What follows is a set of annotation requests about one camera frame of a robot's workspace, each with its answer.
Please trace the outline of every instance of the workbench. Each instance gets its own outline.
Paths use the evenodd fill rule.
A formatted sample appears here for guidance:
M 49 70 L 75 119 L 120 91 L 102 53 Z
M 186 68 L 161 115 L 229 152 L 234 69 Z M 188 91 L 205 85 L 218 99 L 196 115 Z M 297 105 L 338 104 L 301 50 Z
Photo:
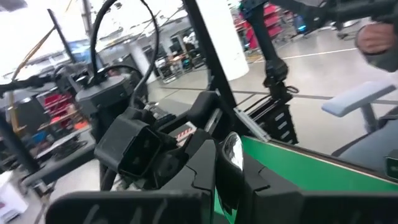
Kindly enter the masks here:
M 281 142 L 243 137 L 245 153 L 303 190 L 398 191 L 398 184 L 365 167 Z M 215 223 L 228 223 L 215 196 Z

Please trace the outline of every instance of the gray sleeve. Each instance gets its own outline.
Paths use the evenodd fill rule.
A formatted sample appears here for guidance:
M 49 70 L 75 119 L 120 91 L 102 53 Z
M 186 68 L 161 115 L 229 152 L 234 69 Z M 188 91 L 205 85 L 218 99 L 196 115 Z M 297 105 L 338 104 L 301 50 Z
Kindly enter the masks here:
M 362 54 L 370 65 L 381 68 L 387 72 L 395 72 L 398 70 L 398 45 L 395 45 L 393 48 L 381 54 Z

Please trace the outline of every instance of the white armrest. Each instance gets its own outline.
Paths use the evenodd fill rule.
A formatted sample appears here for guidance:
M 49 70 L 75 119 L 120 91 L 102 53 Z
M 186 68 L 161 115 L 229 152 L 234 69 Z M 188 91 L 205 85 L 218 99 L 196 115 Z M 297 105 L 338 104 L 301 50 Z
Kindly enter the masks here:
M 389 80 L 366 82 L 328 100 L 322 110 L 340 118 L 396 89 Z

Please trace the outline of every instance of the yellow cable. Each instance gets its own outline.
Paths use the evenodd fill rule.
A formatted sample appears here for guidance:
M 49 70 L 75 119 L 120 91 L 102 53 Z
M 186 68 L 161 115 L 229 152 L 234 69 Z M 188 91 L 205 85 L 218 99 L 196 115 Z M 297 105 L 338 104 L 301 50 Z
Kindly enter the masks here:
M 72 0 L 69 1 L 65 12 L 67 12 L 69 10 L 71 5 L 72 5 Z M 52 27 L 44 35 L 44 37 L 28 52 L 28 54 L 25 56 L 23 61 L 18 65 L 17 69 L 15 70 L 14 74 L 12 75 L 12 78 L 11 78 L 12 82 L 17 78 L 19 72 L 21 72 L 21 70 L 26 66 L 26 64 L 33 57 L 33 55 L 36 54 L 36 52 L 43 46 L 44 42 L 50 37 L 51 33 L 54 30 L 55 30 L 55 27 Z M 14 106 L 14 92 L 13 91 L 9 92 L 9 113 L 10 113 L 10 117 L 11 117 L 12 129 L 14 130 L 15 133 L 18 134 L 20 129 L 19 129 L 18 119 L 17 119 L 16 110 L 15 110 L 15 106 Z

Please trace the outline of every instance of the green panel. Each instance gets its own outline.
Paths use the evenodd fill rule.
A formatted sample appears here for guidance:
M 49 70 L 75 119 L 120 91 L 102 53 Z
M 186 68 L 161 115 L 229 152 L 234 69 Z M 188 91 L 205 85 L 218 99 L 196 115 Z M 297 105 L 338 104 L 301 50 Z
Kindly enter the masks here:
M 304 190 L 391 191 L 398 185 L 270 144 L 242 138 L 246 153 Z

